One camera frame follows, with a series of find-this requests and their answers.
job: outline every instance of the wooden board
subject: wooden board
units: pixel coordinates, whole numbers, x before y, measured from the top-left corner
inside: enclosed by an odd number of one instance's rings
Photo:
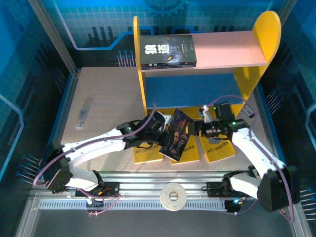
[[[252,31],[191,35],[197,56],[196,67],[153,69],[150,72],[252,67],[267,63]]]

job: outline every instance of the book cover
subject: book cover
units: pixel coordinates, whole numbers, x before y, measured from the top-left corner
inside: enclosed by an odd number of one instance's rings
[[[141,68],[195,67],[191,35],[141,36]]]
[[[194,136],[190,136],[180,161],[177,162],[175,160],[171,160],[171,164],[182,164],[194,161],[199,161],[199,153],[196,138]]]
[[[205,137],[199,137],[199,139],[209,163],[236,155],[236,151],[229,140],[222,140],[219,144],[210,144],[209,140]]]
[[[148,149],[134,147],[134,163],[161,161],[163,155],[159,153],[159,150],[160,146],[158,145],[153,145]]]
[[[172,160],[180,161],[180,157],[190,138],[190,136],[186,134],[186,127],[187,124],[192,121],[193,120],[184,112],[176,109],[172,116],[172,122],[167,130],[166,146],[161,147],[159,152]]]

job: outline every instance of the black book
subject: black book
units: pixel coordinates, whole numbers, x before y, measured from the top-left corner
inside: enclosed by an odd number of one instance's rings
[[[159,153],[172,160],[180,161],[190,137],[190,135],[186,133],[186,127],[190,122],[193,122],[193,120],[189,116],[181,110],[176,109],[172,116],[172,122],[167,130],[166,146],[161,147]]]
[[[195,67],[197,57],[191,35],[141,36],[141,68]]]

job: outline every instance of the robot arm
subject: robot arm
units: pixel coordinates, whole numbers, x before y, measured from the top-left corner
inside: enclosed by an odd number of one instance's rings
[[[98,172],[83,170],[77,166],[107,153],[139,147],[142,143],[148,143],[150,146],[164,144],[165,127],[169,125],[171,118],[170,115],[155,112],[147,125],[137,133],[135,131],[145,124],[149,116],[143,120],[123,123],[105,134],[81,142],[63,146],[50,143],[45,149],[41,168],[57,156],[71,152],[62,156],[43,173],[47,189],[59,193],[72,187],[83,189],[92,195],[103,193],[106,187]]]
[[[283,172],[290,187],[293,203],[299,202],[299,179],[297,169],[286,166],[277,159],[251,132],[249,125],[242,119],[235,119],[229,103],[215,105],[217,120],[213,120],[208,107],[203,106],[200,114],[204,120],[188,125],[187,133],[209,139],[227,136],[241,149],[253,164],[249,172],[234,171],[224,176],[224,193],[243,192],[261,203],[267,211],[274,211],[289,205],[288,197],[276,166]]]

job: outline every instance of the tape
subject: tape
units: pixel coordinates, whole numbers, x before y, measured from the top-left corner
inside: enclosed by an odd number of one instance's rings
[[[177,194],[178,199],[171,200],[171,193]],[[169,183],[165,185],[160,192],[160,202],[162,206],[169,211],[181,210],[187,203],[187,192],[180,184]]]

